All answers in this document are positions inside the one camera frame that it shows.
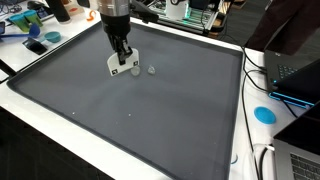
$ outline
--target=computer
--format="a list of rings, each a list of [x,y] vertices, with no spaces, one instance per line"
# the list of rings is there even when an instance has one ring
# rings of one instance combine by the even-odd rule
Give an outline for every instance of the computer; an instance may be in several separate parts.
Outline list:
[[[269,97],[302,108],[312,107],[320,100],[320,59],[302,56],[264,54]]]
[[[278,180],[320,180],[320,103],[274,137]]]

